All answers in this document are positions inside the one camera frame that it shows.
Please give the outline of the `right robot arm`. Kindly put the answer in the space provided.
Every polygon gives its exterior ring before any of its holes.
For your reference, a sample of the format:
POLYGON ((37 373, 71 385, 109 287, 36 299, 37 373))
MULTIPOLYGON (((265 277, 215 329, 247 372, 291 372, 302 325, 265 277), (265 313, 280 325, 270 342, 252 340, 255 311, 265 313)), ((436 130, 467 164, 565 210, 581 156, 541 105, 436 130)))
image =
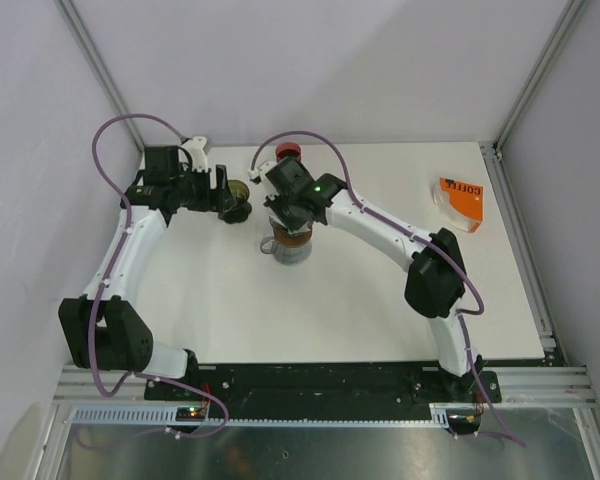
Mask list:
POLYGON ((380 251, 406 273, 404 298, 429 321, 438 350, 443 393, 464 401, 477 389, 471 369, 476 355, 467 346, 457 310, 465 295, 466 269, 455 235, 415 228, 376 208, 344 180, 324 174, 314 178, 294 156, 253 168, 249 178, 265 191, 264 206, 276 241, 299 248, 313 225, 346 232, 380 251))

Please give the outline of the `brown dripper ring holder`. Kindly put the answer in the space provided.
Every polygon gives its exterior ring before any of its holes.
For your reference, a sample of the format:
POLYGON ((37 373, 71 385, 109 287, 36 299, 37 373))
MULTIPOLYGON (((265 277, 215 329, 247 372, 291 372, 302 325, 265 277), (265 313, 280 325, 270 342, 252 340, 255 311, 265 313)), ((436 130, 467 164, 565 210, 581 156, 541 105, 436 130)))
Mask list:
POLYGON ((311 228, 299 232, 291 232, 280 224, 272 227, 274 240, 277 244, 287 248, 300 248, 311 240, 313 230, 311 228))

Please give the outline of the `clear glass server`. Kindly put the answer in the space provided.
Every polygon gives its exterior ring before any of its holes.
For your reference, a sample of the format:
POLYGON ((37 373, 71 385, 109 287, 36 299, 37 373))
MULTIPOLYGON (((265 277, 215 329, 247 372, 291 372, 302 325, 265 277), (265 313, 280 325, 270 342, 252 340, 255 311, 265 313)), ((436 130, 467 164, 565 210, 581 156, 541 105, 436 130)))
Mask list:
POLYGON ((287 248, 276 243, 272 231, 270 236, 264 237, 260 241, 259 249, 264 255, 272 255, 281 265, 296 266, 310 257, 312 253, 312 237, 310 242, 303 247, 287 248))

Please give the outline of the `orange coffee filter box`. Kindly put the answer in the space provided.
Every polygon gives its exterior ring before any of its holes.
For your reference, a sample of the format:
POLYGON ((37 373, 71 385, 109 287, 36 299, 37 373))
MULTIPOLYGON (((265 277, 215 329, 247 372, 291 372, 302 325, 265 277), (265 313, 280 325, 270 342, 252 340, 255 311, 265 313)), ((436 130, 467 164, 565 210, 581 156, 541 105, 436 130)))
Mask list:
POLYGON ((484 188, 481 185, 440 177, 432 197, 452 226, 475 233, 484 219, 484 188))

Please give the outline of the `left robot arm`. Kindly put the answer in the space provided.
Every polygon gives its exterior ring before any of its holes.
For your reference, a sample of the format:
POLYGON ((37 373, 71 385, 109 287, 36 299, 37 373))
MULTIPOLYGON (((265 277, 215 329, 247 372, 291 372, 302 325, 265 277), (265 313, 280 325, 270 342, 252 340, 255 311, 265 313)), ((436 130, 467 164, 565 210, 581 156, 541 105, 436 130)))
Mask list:
POLYGON ((150 254, 181 210, 225 219, 238 204, 227 169, 209 167, 203 137, 181 145, 149 146, 144 167, 123 192, 118 226, 83 293, 65 298, 59 320, 74 364, 166 378, 177 398, 194 397, 200 374, 191 353, 155 340, 135 304, 150 254))

